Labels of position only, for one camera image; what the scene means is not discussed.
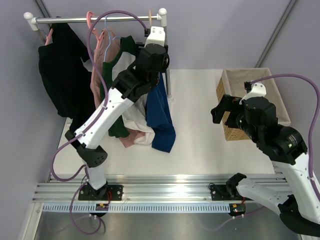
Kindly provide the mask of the wooden hanger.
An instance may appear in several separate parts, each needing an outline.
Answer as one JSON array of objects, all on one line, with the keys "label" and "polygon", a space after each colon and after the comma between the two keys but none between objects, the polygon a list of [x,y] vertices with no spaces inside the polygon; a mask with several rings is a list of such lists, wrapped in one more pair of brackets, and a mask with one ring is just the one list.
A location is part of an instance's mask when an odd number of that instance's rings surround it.
[{"label": "wooden hanger", "polygon": [[149,26],[150,26],[150,28],[151,28],[152,25],[153,25],[152,11],[151,11],[151,10],[148,11],[148,19],[149,19]]}]

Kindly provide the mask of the blue t shirt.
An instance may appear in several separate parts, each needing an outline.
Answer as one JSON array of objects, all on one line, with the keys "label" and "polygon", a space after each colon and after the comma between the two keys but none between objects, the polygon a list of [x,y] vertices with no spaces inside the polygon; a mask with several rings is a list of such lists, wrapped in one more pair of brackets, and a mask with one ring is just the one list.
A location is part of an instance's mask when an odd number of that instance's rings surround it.
[{"label": "blue t shirt", "polygon": [[176,140],[176,131],[172,122],[163,75],[159,75],[159,84],[147,94],[146,123],[155,136],[152,148],[170,153]]}]

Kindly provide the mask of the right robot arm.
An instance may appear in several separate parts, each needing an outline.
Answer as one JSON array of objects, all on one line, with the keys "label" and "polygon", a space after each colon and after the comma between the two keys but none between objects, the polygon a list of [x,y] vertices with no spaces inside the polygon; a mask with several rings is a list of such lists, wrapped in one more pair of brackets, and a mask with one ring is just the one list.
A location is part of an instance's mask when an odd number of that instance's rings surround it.
[{"label": "right robot arm", "polygon": [[276,213],[292,232],[319,237],[320,200],[313,187],[319,183],[308,176],[310,150],[294,128],[278,123],[276,106],[265,97],[246,100],[230,95],[222,99],[210,113],[219,124],[225,112],[226,125],[242,130],[256,147],[279,168],[292,193],[283,194],[236,173],[226,182],[226,193],[232,199],[248,198]]}]

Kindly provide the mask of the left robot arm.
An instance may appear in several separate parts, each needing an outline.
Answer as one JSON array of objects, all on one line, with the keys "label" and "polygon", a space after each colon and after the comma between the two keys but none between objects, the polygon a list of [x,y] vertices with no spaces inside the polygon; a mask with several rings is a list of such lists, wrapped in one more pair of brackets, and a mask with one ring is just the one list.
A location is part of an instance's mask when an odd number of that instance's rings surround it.
[{"label": "left robot arm", "polygon": [[135,61],[117,75],[104,102],[83,126],[74,133],[67,131],[65,136],[73,141],[72,146],[85,165],[89,193],[95,199],[103,199],[108,191],[103,167],[108,154],[100,146],[101,140],[127,109],[159,84],[159,75],[168,68],[169,62],[164,44],[146,43]]}]

